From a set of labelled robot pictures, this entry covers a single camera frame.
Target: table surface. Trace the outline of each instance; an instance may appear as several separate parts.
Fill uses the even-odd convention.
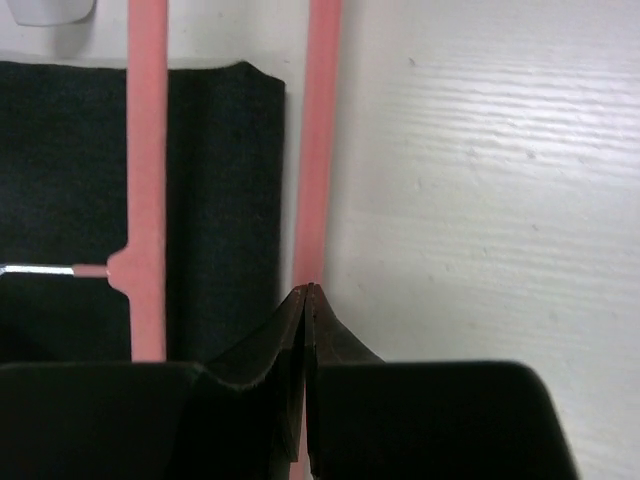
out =
[[[308,6],[172,0],[170,63],[287,82],[283,291]],[[325,286],[388,360],[512,359],[584,478],[640,477],[640,4],[345,2]],[[26,28],[3,59],[122,66],[126,1]]]

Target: white painted wood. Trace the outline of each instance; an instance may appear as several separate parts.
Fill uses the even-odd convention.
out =
[[[640,478],[640,4],[346,2],[326,284],[392,360],[544,378]]]

